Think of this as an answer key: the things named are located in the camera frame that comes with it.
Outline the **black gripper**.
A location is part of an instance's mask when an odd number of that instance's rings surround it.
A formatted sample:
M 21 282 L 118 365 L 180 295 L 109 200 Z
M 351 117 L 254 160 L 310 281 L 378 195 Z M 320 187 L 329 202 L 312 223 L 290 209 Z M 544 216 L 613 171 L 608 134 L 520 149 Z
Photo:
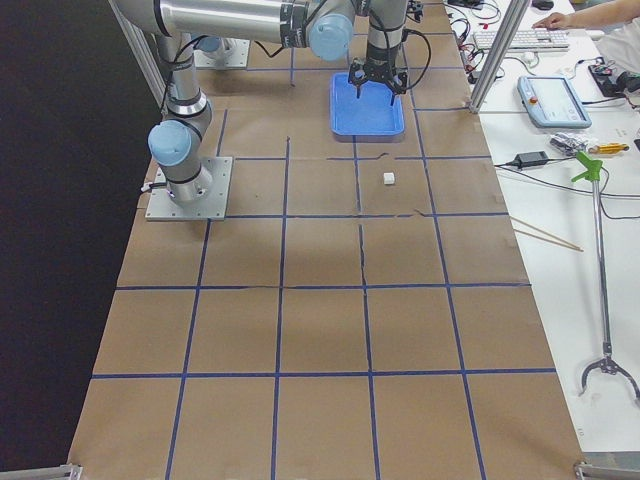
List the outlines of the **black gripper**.
M 394 106 L 396 93 L 405 93 L 408 89 L 408 74 L 394 62 L 355 58 L 350 65 L 348 83 L 356 87 L 356 98 L 361 98 L 362 85 L 367 82 L 386 86 L 391 91 L 390 106 Z

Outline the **person hand on keyboard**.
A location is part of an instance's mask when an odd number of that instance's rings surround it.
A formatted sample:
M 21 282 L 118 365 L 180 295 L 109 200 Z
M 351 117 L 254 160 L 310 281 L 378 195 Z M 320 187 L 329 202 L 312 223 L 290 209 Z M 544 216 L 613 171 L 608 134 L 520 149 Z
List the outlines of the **person hand on keyboard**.
M 549 16 L 535 22 L 532 29 L 546 29 L 546 30 L 567 30 L 572 29 L 571 15 L 565 15 L 561 13 L 552 13 Z

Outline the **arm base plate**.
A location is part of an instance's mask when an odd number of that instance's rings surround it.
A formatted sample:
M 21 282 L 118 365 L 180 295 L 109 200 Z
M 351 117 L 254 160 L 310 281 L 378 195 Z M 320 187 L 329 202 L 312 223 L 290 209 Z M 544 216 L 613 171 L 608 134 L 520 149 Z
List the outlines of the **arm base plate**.
M 145 218 L 148 221 L 200 221 L 225 219 L 232 157 L 203 157 L 199 175 L 191 182 L 168 182 L 160 167 L 148 199 Z
M 239 70 L 248 65 L 248 40 L 209 36 L 197 44 L 195 65 L 199 70 Z

